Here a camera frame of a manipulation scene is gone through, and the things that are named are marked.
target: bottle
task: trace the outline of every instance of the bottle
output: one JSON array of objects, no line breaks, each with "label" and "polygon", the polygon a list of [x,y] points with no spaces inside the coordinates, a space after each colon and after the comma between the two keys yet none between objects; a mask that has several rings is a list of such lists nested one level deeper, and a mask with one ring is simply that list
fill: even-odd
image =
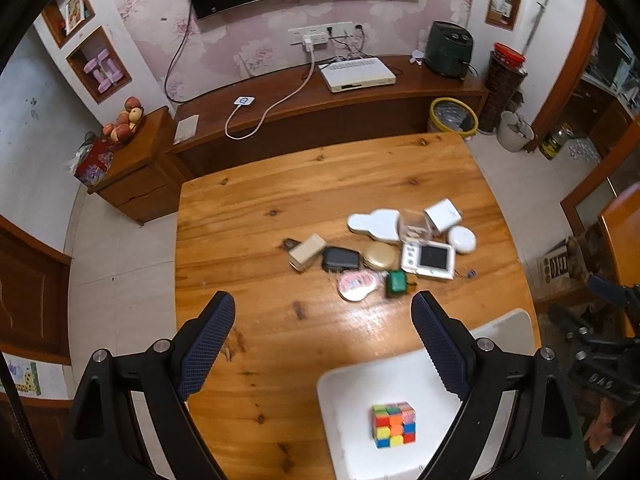
[{"label": "bottle", "polygon": [[538,149],[548,160],[554,158],[569,139],[574,138],[574,133],[567,123],[562,123],[560,128],[554,129],[542,139]]},{"label": "bottle", "polygon": [[511,17],[511,10],[513,9],[511,1],[512,0],[504,0],[502,2],[502,7],[500,8],[500,13],[505,20],[508,20]]}]

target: red lid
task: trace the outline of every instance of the red lid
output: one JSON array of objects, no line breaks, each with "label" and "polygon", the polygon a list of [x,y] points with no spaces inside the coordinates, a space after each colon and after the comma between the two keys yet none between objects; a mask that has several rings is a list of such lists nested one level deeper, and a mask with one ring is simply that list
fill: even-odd
[{"label": "red lid", "polygon": [[502,54],[507,59],[508,63],[516,67],[524,63],[525,57],[518,51],[513,50],[505,44],[494,43],[494,49],[496,50],[496,52]]}]

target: wooden nightstand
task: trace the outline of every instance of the wooden nightstand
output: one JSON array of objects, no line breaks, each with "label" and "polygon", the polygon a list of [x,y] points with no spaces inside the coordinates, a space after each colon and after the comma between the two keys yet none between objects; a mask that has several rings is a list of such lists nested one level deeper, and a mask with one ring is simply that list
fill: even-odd
[{"label": "wooden nightstand", "polygon": [[107,175],[89,194],[97,193],[140,225],[178,211],[180,188],[193,175],[175,155],[165,153],[174,135],[168,107],[147,114],[140,131],[114,154]]}]

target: plastic bag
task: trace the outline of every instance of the plastic bag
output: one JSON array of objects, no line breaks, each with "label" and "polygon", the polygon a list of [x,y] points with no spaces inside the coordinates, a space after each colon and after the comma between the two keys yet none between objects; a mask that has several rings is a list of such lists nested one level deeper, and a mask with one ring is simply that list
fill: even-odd
[{"label": "plastic bag", "polygon": [[66,162],[62,165],[69,173],[72,175],[76,174],[76,170],[78,169],[78,165],[84,160],[84,158],[91,151],[91,144],[83,144],[80,146],[78,151],[76,152],[76,156],[72,158],[69,162]]},{"label": "plastic bag", "polygon": [[474,126],[474,118],[459,104],[443,101],[435,105],[433,112],[442,124],[456,132],[467,132]]}]

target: white cable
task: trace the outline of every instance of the white cable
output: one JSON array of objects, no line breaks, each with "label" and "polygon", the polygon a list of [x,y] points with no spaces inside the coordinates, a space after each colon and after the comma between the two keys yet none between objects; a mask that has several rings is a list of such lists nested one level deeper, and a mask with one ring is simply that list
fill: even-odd
[{"label": "white cable", "polygon": [[228,126],[229,126],[229,121],[231,120],[231,117],[234,116],[234,114],[238,111],[238,108],[240,108],[242,105],[238,105],[236,106],[236,109],[231,112],[231,115],[229,115],[229,117],[226,119],[226,123],[225,123],[225,135],[227,137],[229,137],[229,139],[233,139],[233,140],[243,140],[243,139],[247,139],[249,137],[251,137],[255,132],[257,132],[260,129],[260,126],[262,126],[262,123],[264,122],[265,118],[267,117],[267,114],[273,110],[276,106],[278,106],[279,104],[283,103],[284,101],[286,101],[287,99],[289,99],[290,97],[293,97],[295,94],[297,94],[298,92],[300,92],[305,85],[309,82],[309,80],[311,79],[311,76],[314,73],[314,68],[316,66],[316,56],[314,55],[314,50],[313,47],[311,47],[311,50],[309,51],[309,53],[311,54],[311,68],[309,69],[309,73],[306,76],[306,79],[303,81],[302,85],[300,85],[298,88],[296,88],[293,92],[291,92],[288,96],[283,97],[282,99],[280,99],[280,101],[272,104],[269,108],[267,108],[264,113],[262,114],[262,117],[260,118],[260,122],[258,123],[258,125],[255,127],[255,130],[253,130],[250,134],[246,134],[245,136],[242,137],[232,137],[229,135],[228,132]]}]

